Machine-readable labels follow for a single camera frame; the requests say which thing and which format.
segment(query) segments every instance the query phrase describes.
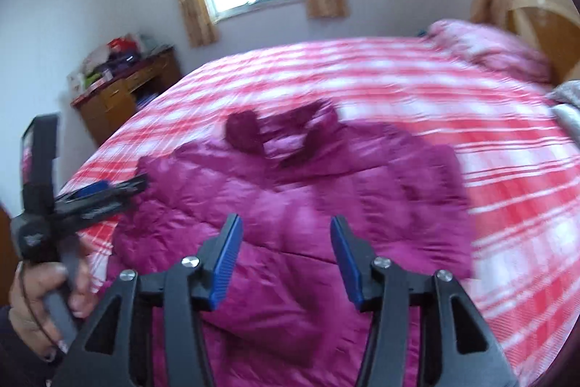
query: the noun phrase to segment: wooden furniture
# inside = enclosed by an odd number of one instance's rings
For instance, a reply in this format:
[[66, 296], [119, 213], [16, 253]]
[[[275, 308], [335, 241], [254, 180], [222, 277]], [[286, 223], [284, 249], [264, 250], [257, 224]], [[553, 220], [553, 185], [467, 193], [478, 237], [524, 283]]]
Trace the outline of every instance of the wooden furniture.
[[140, 95], [161, 94], [182, 78], [173, 49], [149, 57], [80, 100], [73, 101], [86, 128], [101, 146], [137, 113]]
[[8, 294], [17, 265], [18, 257], [10, 234], [10, 217], [0, 205], [0, 307], [8, 305]]
[[580, 79], [580, 14], [572, 0], [507, 0], [507, 28], [544, 52], [552, 83]]

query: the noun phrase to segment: silver screw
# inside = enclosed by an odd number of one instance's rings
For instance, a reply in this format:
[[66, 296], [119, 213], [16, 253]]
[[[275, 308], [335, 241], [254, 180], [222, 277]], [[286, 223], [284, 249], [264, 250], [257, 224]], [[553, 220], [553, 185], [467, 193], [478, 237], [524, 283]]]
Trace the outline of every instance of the silver screw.
[[133, 279], [135, 279], [135, 277], [137, 277], [137, 273], [135, 271], [133, 271], [132, 269], [125, 269], [120, 275], [119, 275], [119, 279], [121, 279], [123, 282], [129, 282], [132, 281]]
[[439, 279], [445, 281], [446, 283], [450, 283], [451, 280], [453, 279], [453, 274], [451, 274], [446, 269], [440, 269], [439, 271], [437, 271], [437, 277], [439, 277]]
[[199, 264], [199, 258], [195, 256], [188, 256], [182, 259], [182, 265], [185, 267], [197, 267]]
[[378, 256], [372, 262], [376, 267], [380, 267], [381, 269], [387, 269], [393, 263], [389, 258], [383, 258], [382, 256]]

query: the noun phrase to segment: dark sleeve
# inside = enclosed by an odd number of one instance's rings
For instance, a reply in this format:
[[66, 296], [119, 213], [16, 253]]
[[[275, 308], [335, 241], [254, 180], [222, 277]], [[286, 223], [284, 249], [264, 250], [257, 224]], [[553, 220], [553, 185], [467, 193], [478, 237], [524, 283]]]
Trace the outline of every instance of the dark sleeve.
[[0, 309], [0, 384], [2, 387], [46, 387], [58, 362], [47, 363], [15, 333], [8, 319], [10, 307]]

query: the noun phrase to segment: red and white checkered bedsheet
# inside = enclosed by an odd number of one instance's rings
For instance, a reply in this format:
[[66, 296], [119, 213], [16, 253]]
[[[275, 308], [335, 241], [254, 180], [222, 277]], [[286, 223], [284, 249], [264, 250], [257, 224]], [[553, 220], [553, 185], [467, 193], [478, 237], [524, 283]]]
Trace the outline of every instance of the red and white checkered bedsheet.
[[[163, 155], [216, 133], [228, 114], [264, 114], [331, 98], [343, 119], [400, 124], [454, 146], [477, 238], [469, 294], [528, 385], [547, 369], [580, 312], [580, 152], [538, 85], [437, 51], [418, 38], [356, 38], [279, 47], [208, 63], [135, 115], [66, 190], [133, 176]], [[114, 222], [90, 229], [105, 275]]]

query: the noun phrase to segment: pillow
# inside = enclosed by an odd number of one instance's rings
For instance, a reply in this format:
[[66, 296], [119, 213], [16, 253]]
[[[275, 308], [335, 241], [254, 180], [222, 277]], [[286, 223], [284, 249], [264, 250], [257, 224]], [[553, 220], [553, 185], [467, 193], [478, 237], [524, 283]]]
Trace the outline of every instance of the pillow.
[[580, 110], [580, 81], [566, 81], [546, 97], [562, 104], [570, 104]]
[[440, 20], [429, 28], [427, 37], [462, 61], [506, 72], [516, 79], [545, 84], [552, 77], [546, 55], [520, 37], [489, 25]]
[[558, 104], [552, 107], [556, 121], [570, 138], [580, 147], [580, 110], [568, 104]]

